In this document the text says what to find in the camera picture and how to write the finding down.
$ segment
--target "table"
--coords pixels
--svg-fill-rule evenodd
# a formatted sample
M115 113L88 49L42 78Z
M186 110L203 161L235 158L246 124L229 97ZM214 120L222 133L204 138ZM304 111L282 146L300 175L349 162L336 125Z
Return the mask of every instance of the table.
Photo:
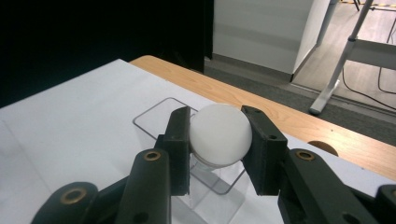
M394 146L151 56L141 57L131 64L215 102L257 107L280 131L305 142L325 142L337 150L340 158L396 180Z
M197 110L215 102L256 105L273 121L283 123L283 127L288 127L287 123L293 123L298 116L304 119L304 114L285 106L150 56L132 63L135 65L116 60L0 109L0 217L3 222L30 222L51 193L66 184L90 182L100 190L127 176L135 155L153 147L152 139L148 142L149 137L133 120L164 99L173 97ZM154 119L146 120L166 124L168 117L163 109L159 111ZM293 129L298 125L306 132L301 120ZM289 148L316 152L354 189L374 196L378 186L396 183L284 134ZM276 196L258 197L251 184L245 191L246 199L227 222L281 222ZM210 201L212 197L207 195L210 194L205 196ZM173 221L190 223L177 219L178 208L186 211L186 205L181 205L173 203ZM217 206L211 211L222 211L221 208Z

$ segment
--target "white ball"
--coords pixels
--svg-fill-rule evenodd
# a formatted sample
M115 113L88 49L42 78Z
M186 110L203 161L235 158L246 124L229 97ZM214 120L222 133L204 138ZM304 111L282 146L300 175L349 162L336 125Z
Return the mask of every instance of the white ball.
M232 105L215 104L192 117L192 153L201 163L221 168L240 161L251 145L251 127L242 111Z

